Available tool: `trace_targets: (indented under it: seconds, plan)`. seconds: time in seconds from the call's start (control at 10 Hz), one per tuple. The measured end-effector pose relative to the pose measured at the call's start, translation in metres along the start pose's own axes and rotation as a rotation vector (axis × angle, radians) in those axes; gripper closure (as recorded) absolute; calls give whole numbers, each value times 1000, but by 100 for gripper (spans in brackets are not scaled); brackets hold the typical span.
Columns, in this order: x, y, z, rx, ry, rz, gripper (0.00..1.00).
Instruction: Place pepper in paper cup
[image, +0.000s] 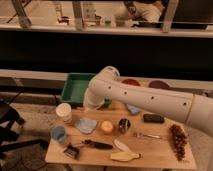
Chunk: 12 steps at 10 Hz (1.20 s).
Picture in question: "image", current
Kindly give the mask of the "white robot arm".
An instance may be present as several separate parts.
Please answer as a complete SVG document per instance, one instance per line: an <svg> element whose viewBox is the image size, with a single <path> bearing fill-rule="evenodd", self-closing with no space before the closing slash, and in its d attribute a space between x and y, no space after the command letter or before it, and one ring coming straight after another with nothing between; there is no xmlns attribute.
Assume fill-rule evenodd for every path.
<svg viewBox="0 0 213 171"><path fill-rule="evenodd" d="M119 71L103 68L89 82L83 106L100 108L105 99L117 100L184 123L213 137L213 98L124 84L118 81Z"/></svg>

